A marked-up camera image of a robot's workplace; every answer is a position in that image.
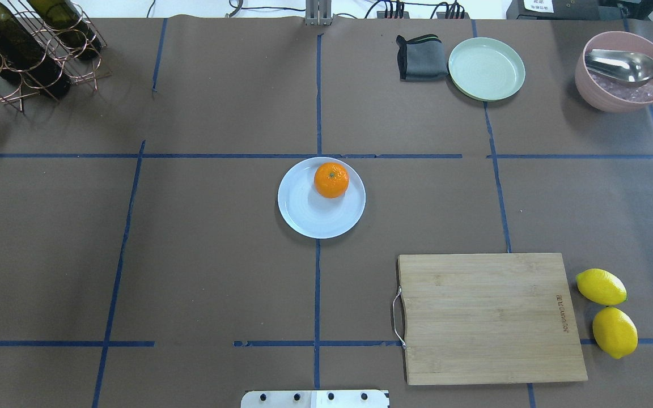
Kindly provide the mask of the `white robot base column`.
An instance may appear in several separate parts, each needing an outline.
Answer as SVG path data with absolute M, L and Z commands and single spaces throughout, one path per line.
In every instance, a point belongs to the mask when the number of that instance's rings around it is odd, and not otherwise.
M 241 407 L 390 407 L 387 390 L 254 390 L 241 398 Z

